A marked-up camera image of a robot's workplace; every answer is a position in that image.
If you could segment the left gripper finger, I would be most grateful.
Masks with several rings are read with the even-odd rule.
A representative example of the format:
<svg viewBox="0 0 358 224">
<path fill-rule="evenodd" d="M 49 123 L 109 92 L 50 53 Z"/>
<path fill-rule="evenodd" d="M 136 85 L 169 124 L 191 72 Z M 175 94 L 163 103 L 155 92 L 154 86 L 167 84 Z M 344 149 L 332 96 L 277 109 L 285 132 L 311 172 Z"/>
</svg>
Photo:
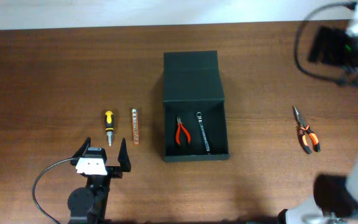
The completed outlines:
<svg viewBox="0 0 358 224">
<path fill-rule="evenodd" d="M 85 151 L 90 147 L 91 145 L 91 138 L 87 137 L 82 146 L 72 155 L 72 160 L 70 161 L 70 164 L 72 166 L 77 165 L 79 159 L 84 155 Z"/>
<path fill-rule="evenodd" d="M 130 172 L 131 171 L 132 166 L 131 166 L 129 155 L 128 155 L 128 152 L 127 152 L 127 144 L 126 144 L 126 139 L 125 138 L 123 138 L 122 141 L 121 141 L 121 146 L 120 146 L 119 155 L 118 155 L 117 160 L 118 160 L 118 162 L 120 164 L 120 167 L 121 167 L 121 170 L 123 172 Z"/>
</svg>

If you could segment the yellow black stubby screwdriver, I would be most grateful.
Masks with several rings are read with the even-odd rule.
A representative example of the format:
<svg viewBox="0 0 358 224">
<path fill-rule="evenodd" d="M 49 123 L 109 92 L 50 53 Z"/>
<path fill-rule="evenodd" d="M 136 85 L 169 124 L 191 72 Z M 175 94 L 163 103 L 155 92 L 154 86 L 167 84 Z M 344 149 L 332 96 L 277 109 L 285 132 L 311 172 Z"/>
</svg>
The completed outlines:
<svg viewBox="0 0 358 224">
<path fill-rule="evenodd" d="M 104 114 L 105 132 L 108 139 L 108 145 L 112 145 L 114 134 L 114 113 L 112 111 L 106 111 Z"/>
</svg>

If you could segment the orange socket bit rail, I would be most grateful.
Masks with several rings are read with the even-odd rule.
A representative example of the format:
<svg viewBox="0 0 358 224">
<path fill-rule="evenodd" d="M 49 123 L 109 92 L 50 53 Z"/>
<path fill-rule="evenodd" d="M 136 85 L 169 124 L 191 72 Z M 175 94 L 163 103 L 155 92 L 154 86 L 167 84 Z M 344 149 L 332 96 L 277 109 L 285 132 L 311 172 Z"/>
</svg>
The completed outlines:
<svg viewBox="0 0 358 224">
<path fill-rule="evenodd" d="M 139 144 L 139 128 L 138 128 L 138 112 L 135 108 L 132 109 L 132 133 L 133 142 L 135 145 Z"/>
</svg>

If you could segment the small red cutting pliers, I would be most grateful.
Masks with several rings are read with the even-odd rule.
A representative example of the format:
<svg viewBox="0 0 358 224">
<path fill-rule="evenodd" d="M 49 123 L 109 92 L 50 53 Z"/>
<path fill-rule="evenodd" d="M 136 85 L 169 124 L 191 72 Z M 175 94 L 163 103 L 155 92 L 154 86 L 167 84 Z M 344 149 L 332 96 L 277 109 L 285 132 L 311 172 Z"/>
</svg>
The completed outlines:
<svg viewBox="0 0 358 224">
<path fill-rule="evenodd" d="M 177 130 L 175 133 L 175 141 L 178 146 L 181 146 L 181 134 L 184 134 L 186 137 L 186 143 L 191 143 L 191 135 L 189 131 L 184 127 L 183 122 L 180 116 L 177 116 Z"/>
</svg>

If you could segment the silver ratchet wrench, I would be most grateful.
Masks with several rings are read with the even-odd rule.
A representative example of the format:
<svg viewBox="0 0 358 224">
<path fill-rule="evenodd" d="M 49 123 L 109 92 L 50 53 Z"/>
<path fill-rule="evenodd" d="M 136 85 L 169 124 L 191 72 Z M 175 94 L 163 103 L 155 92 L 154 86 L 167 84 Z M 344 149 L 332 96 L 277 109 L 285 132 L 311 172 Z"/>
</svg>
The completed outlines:
<svg viewBox="0 0 358 224">
<path fill-rule="evenodd" d="M 205 132 L 205 129 L 204 129 L 204 125 L 203 125 L 202 113 L 197 112 L 196 117 L 198 118 L 198 122 L 199 122 L 200 130 L 201 130 L 201 134 L 202 134 L 202 137 L 203 137 L 204 145 L 206 147 L 206 151 L 207 151 L 208 154 L 210 154 L 210 147 L 209 147 L 209 143 L 208 143 L 208 140 L 207 140 L 207 137 L 206 137 L 206 132 Z"/>
</svg>

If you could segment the orange black long-nose pliers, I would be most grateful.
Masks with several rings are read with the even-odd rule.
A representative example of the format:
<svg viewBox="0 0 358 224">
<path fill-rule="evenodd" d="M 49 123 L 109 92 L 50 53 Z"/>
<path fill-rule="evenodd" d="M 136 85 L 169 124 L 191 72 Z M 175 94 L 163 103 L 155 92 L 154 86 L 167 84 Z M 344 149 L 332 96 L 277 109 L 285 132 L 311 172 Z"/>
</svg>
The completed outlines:
<svg viewBox="0 0 358 224">
<path fill-rule="evenodd" d="M 311 127 L 309 125 L 306 124 L 306 122 L 304 121 L 302 115 L 300 114 L 299 110 L 297 109 L 296 106 L 292 106 L 293 109 L 293 113 L 294 113 L 294 117 L 295 120 L 298 124 L 298 140 L 300 143 L 301 148 L 307 153 L 307 154 L 311 154 L 312 151 L 307 143 L 306 137 L 308 136 L 313 143 L 313 150 L 315 152 L 320 152 L 321 151 L 321 146 L 319 143 L 319 139 L 317 137 L 317 135 L 314 133 L 314 131 L 311 129 Z"/>
</svg>

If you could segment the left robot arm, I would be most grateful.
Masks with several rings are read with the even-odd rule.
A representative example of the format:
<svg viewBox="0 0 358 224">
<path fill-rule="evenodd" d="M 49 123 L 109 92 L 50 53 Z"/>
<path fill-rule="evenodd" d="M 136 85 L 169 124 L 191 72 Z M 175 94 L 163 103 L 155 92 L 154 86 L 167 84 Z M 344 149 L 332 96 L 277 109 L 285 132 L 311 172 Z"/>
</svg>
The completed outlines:
<svg viewBox="0 0 358 224">
<path fill-rule="evenodd" d="M 106 151 L 102 147 L 92 147 L 91 138 L 71 157 L 71 165 L 76 172 L 86 178 L 86 185 L 75 189 L 68 197 L 70 223 L 102 224 L 112 223 L 105 217 L 110 183 L 121 179 L 123 173 L 131 171 L 126 140 L 122 139 L 117 161 L 118 166 L 107 166 Z"/>
</svg>

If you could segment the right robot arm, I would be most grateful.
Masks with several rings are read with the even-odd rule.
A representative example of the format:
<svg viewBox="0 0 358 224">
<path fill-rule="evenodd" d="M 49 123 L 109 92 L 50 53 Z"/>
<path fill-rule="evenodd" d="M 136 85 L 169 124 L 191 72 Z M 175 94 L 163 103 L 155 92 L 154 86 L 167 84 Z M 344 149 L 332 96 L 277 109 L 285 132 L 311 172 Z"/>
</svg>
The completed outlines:
<svg viewBox="0 0 358 224">
<path fill-rule="evenodd" d="M 354 12 L 346 29 L 322 26 L 308 56 L 309 62 L 321 62 L 344 69 L 341 78 L 325 77 L 305 70 L 298 60 L 298 44 L 310 18 L 331 7 L 344 6 Z M 301 22 L 295 36 L 294 61 L 297 69 L 309 77 L 339 86 L 358 88 L 358 1 L 334 2 L 311 11 Z M 277 223 L 349 223 L 358 220 L 358 160 L 345 175 L 320 174 L 315 178 L 313 194 L 299 206 L 282 210 Z"/>
</svg>

